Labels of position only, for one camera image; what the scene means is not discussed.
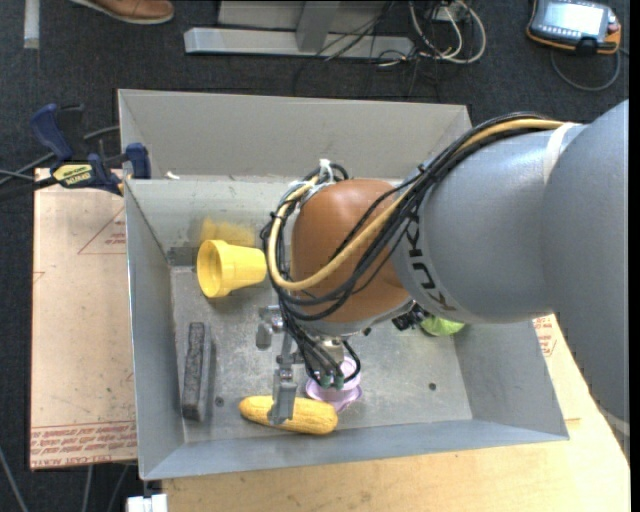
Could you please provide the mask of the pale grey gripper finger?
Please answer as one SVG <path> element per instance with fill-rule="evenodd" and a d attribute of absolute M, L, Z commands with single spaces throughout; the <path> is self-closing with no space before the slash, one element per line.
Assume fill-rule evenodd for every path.
<path fill-rule="evenodd" d="M 274 372 L 273 404 L 268 412 L 271 425 L 282 425 L 293 418 L 297 387 L 292 369 L 278 369 Z"/>
<path fill-rule="evenodd" d="M 259 322 L 256 329 L 255 344 L 259 350 L 271 347 L 272 339 L 284 328 L 284 320 L 278 305 L 266 306 L 259 310 Z"/>

